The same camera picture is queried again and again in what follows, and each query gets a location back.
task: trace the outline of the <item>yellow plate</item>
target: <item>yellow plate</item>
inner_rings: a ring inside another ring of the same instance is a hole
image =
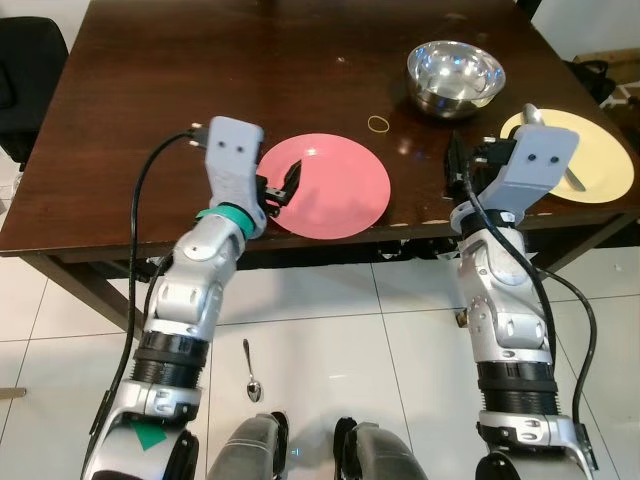
[[[609,132],[572,113],[549,109],[540,109],[540,112],[546,125],[573,130],[580,135],[569,167],[587,190],[575,190],[562,177],[551,193],[574,202],[604,203],[629,191],[633,184],[633,163],[624,147]],[[522,114],[514,115],[504,124],[500,136],[508,137],[511,129],[522,123]]]

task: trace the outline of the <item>green band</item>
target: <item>green band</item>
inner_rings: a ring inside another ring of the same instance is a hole
[[[218,205],[215,208],[207,208],[206,210],[202,210],[198,213],[198,215],[196,215],[196,218],[202,218],[205,215],[210,215],[212,213],[220,215],[221,217],[228,218],[233,223],[238,225],[240,230],[242,230],[244,238],[251,238],[251,235],[255,230],[255,226],[249,215],[247,215],[244,210],[234,207],[233,205]]]

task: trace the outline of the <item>green triangle sticker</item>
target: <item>green triangle sticker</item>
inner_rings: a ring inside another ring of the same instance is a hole
[[[167,439],[167,435],[160,425],[153,423],[141,423],[132,421],[131,427],[136,432],[142,450],[149,450],[151,447],[164,442]]]

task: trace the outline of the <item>white wall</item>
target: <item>white wall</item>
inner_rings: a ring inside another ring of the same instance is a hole
[[[89,0],[0,0],[0,17],[52,18],[71,49],[88,4]],[[640,48],[640,0],[542,0],[533,23],[568,60],[580,53]]]
[[[71,50],[88,5],[89,0],[0,0],[0,17],[51,18]]]

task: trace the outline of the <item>white tile floor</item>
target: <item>white tile floor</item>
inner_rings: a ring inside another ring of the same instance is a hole
[[[562,274],[594,299],[600,326],[581,409],[600,463],[595,478],[637,479],[640,249],[591,251]],[[560,403],[569,412],[586,317],[548,288]],[[331,435],[342,415],[395,432],[432,479],[473,478],[485,449],[474,428],[481,403],[470,341],[452,317],[460,305],[444,261],[239,272],[225,292],[201,377],[204,406],[191,426],[201,442],[198,480],[241,420],[272,409],[291,421],[291,480],[332,478]],[[257,405],[245,395],[243,338],[265,388]],[[77,478],[122,342],[107,320],[31,267],[0,258],[0,386],[28,389],[0,401],[0,477]]]

